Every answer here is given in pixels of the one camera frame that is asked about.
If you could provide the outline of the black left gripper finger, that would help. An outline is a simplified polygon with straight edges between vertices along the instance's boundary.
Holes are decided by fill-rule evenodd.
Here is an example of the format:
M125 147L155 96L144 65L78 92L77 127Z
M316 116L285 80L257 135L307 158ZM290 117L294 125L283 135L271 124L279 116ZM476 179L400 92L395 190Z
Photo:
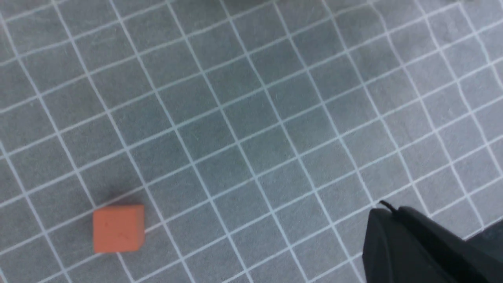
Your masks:
M368 215L363 269L369 283L501 283L502 263L409 206Z

